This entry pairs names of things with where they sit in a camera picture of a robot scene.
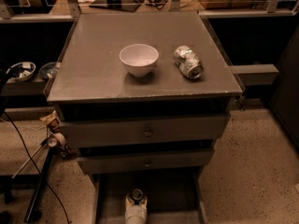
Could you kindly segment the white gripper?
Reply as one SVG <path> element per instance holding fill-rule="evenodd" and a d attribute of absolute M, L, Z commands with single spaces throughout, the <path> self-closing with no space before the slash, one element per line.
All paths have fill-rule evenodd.
<path fill-rule="evenodd" d="M 148 198 L 145 195 L 141 205 L 133 205 L 131 195 L 128 193 L 125 198 L 125 224 L 146 224 L 148 209 Z"/>

